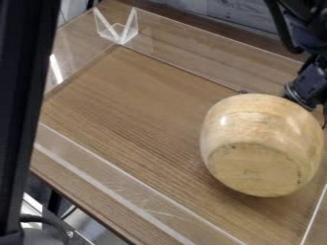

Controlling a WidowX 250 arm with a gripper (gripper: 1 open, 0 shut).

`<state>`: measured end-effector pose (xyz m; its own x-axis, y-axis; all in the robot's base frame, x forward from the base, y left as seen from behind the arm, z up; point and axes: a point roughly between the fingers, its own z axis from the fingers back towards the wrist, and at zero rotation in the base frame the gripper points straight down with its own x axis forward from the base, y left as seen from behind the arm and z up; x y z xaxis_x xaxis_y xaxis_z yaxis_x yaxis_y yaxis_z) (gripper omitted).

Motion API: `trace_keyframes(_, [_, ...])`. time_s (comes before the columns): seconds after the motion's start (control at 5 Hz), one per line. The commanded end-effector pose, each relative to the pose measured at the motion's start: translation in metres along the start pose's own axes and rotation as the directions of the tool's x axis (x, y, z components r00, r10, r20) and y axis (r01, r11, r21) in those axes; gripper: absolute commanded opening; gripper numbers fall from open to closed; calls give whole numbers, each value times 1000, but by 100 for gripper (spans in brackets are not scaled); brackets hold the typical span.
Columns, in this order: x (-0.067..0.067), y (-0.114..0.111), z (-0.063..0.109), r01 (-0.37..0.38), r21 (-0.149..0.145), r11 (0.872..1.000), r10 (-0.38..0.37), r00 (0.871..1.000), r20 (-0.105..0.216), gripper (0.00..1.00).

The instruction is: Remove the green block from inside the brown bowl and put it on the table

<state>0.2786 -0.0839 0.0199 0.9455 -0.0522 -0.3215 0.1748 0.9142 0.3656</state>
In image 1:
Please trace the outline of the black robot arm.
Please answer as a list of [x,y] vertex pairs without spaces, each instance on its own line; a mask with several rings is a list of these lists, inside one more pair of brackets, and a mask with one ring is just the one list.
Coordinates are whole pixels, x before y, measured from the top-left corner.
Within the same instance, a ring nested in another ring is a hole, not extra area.
[[[301,71],[327,60],[327,0],[265,0]],[[23,242],[21,206],[62,0],[0,0],[0,242]]]

